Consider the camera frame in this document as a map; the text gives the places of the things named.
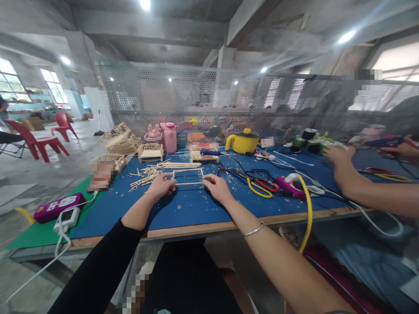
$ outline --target pink water bottle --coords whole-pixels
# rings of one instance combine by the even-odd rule
[[[177,126],[172,122],[160,123],[161,129],[165,133],[166,153],[173,154],[177,150]]]

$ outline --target wooden frame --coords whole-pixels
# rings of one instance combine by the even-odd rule
[[[149,144],[142,144],[139,146],[138,150],[138,159],[140,163],[142,163],[144,158],[153,158],[147,159],[147,161],[163,161],[164,150],[163,144],[157,143],[149,143]]]
[[[98,156],[95,159],[93,159],[92,162],[90,163],[91,168],[95,166],[96,162],[100,162],[100,161],[115,161],[115,171],[119,174],[127,165],[127,160],[125,159],[124,155],[106,154],[103,156]]]
[[[201,149],[218,151],[218,145],[208,144],[207,146],[196,146],[196,145],[190,146],[189,153],[191,155],[190,157],[191,162],[202,161],[202,160],[215,160],[215,162],[218,163],[220,161],[219,156],[201,155]]]
[[[129,155],[137,152],[142,141],[122,122],[105,132],[98,139],[98,143],[110,154]]]
[[[196,171],[201,170],[201,176],[204,178],[204,172],[202,171],[203,168],[195,168],[195,169],[186,169],[186,170],[173,170],[172,180],[175,178],[176,172],[185,172],[185,171]],[[202,188],[205,188],[204,182],[192,182],[192,183],[176,183],[175,185],[188,185],[188,184],[202,184]]]

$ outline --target silver bracelet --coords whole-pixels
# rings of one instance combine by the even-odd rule
[[[243,234],[243,236],[250,236],[250,235],[252,235],[252,234],[255,234],[255,233],[256,233],[256,232],[258,232],[260,229],[262,229],[262,228],[263,228],[263,226],[265,226],[265,223],[264,223],[264,222],[261,222],[261,226],[260,226],[259,228],[257,228],[256,230],[253,230],[252,232],[249,232],[249,233]]]

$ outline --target red plastic chair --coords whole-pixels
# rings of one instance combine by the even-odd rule
[[[8,124],[10,124],[13,128],[15,128],[25,140],[29,150],[31,151],[34,158],[37,160],[38,152],[36,151],[36,147],[39,149],[42,158],[45,162],[49,162],[49,157],[47,154],[47,150],[45,146],[49,145],[52,149],[57,153],[61,154],[60,149],[66,154],[70,156],[70,154],[65,150],[64,146],[61,144],[60,140],[57,137],[40,137],[35,138],[32,133],[25,127],[22,123],[12,121],[12,120],[4,120]]]
[[[67,135],[67,130],[70,130],[73,132],[74,136],[78,138],[77,134],[74,132],[73,127],[70,124],[68,115],[66,115],[65,113],[56,113],[55,121],[57,122],[58,127],[51,129],[51,135],[54,135],[54,131],[58,131],[59,133],[61,133],[62,137],[64,137],[65,141],[69,142],[70,139]]]

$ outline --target yellow pot lid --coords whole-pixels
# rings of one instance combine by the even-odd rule
[[[234,134],[236,136],[246,137],[246,138],[259,138],[259,135],[252,133],[252,130],[249,128],[244,129],[243,132],[236,132]]]

